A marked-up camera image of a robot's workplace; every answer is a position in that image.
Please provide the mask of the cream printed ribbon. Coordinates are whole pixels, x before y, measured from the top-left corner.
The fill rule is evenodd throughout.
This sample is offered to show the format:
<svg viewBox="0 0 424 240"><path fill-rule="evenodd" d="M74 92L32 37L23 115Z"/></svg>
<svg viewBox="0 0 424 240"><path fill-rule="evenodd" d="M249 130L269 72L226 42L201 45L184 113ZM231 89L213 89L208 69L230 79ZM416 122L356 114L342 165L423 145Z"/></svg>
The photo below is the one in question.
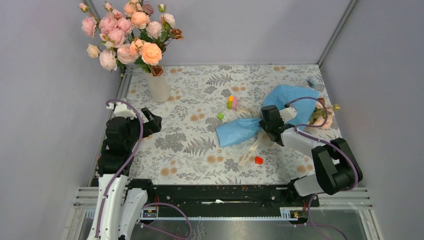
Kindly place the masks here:
<svg viewBox="0 0 424 240"><path fill-rule="evenodd" d="M248 103L246 101L243 101L243 100L240 103L237 103L236 111L243 112L243 113L250 113L252 117L259 117L260 116L260 114L257 112L257 110L255 110L253 107L249 106ZM248 163L250 157L253 156L256 149L258 148L258 146L262 142L263 135L264 135L264 131L261 128L259 130L259 132L255 135L256 136L255 142L248 149L247 153L240 159L240 161L238 163L239 169L242 169Z"/></svg>

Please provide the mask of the flower bouquet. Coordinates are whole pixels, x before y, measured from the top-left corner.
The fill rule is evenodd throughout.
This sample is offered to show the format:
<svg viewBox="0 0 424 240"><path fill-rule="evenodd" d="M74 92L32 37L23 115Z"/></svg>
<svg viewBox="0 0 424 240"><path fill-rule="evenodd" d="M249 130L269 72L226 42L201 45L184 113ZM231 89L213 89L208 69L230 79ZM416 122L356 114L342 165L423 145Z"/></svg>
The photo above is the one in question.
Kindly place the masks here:
<svg viewBox="0 0 424 240"><path fill-rule="evenodd" d="M325 101L318 99L318 92L311 88L279 85L265 99L264 107L275 105L278 110L294 107L297 115L286 124L290 128L282 134L282 142L277 142L282 146L295 148L301 144L333 144L307 134L305 127L321 128L333 118L333 108L328 108ZM262 129L259 125L259 118L239 118L216 128L218 141L221 147L228 147L240 144L252 138Z"/></svg>

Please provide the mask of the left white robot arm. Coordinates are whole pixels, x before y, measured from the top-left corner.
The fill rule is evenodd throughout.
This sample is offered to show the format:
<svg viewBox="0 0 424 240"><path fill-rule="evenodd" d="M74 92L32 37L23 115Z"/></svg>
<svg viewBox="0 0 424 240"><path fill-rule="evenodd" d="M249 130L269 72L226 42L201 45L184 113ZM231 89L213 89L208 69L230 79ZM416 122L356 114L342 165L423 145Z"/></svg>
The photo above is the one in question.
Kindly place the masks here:
<svg viewBox="0 0 424 240"><path fill-rule="evenodd" d="M142 206L155 200L149 187L129 186L135 152L146 138L162 129L162 118L148 108L141 109L146 122L126 106L117 104L115 116L107 121L98 160L98 198L89 240L129 240Z"/></svg>

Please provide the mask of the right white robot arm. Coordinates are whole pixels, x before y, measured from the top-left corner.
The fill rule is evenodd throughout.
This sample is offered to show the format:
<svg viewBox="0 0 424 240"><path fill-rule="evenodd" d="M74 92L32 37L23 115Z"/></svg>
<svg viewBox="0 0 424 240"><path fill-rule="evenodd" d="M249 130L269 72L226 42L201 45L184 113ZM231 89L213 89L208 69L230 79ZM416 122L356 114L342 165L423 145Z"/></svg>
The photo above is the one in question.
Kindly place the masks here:
<svg viewBox="0 0 424 240"><path fill-rule="evenodd" d="M259 125L273 143L311 158L315 170L312 175L292 179L281 194L271 194L273 202L299 206L313 194L331 196L354 189L363 179L362 170L345 139L326 141L307 134L287 123L276 105L261 108Z"/></svg>

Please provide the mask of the white ceramic vase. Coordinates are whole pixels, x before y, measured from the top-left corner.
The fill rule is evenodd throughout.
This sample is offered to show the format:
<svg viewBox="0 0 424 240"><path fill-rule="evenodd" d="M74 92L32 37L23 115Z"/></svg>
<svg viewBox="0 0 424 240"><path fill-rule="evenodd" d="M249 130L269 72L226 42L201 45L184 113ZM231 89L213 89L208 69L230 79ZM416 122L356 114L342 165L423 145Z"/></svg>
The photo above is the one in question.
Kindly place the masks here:
<svg viewBox="0 0 424 240"><path fill-rule="evenodd" d="M153 76L151 73L145 74L145 79L152 99L157 103L166 102L171 93L165 75Z"/></svg>

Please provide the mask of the red block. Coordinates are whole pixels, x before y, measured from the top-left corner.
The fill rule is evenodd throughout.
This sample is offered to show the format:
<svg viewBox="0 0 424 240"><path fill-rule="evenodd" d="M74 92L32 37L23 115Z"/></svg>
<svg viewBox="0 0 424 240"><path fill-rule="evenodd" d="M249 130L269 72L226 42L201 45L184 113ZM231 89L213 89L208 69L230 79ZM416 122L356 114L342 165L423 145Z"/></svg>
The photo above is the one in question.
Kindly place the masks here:
<svg viewBox="0 0 424 240"><path fill-rule="evenodd" d="M264 163L264 160L262 157L256 156L254 159L255 164L262 165Z"/></svg>

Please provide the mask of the stacked coloured toy blocks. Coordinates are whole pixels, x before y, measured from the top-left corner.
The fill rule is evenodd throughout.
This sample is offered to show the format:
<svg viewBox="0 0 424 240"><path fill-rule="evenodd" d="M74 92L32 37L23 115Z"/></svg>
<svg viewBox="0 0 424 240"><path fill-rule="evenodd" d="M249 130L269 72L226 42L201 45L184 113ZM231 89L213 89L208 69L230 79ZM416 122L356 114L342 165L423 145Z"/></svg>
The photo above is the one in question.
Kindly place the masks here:
<svg viewBox="0 0 424 240"><path fill-rule="evenodd" d="M233 96L233 95L229 96L227 105L226 105L227 109L235 111L237 109L237 101L238 101L238 98L236 96Z"/></svg>

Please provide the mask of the pink and peach rose bunch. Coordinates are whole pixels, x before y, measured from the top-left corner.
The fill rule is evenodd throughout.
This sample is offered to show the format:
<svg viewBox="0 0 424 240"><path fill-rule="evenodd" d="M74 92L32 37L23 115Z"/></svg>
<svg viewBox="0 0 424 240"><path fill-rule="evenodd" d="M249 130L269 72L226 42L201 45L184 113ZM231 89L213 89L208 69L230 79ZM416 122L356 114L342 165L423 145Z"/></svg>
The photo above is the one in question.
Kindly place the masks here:
<svg viewBox="0 0 424 240"><path fill-rule="evenodd" d="M99 59L108 71L135 65L153 77L161 76L164 70L160 61L169 43L184 38L166 5L159 4L155 9L142 0L129 0L122 11L107 1L103 7L106 15L99 18L86 2L78 5L87 14L81 21L82 32L92 39L99 37L101 42L101 46L88 45L88 56ZM160 14L157 21L152 19L156 10Z"/></svg>

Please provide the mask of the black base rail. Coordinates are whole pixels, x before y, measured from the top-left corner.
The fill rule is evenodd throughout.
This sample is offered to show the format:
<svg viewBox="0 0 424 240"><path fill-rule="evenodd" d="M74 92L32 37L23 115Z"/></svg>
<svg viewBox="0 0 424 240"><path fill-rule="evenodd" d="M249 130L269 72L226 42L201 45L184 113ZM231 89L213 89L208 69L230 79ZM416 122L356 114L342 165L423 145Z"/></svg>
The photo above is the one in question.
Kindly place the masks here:
<svg viewBox="0 0 424 240"><path fill-rule="evenodd" d="M142 220L189 218L298 218L315 196L299 196L286 184L272 185L154 185L142 179L132 185L147 192Z"/></svg>

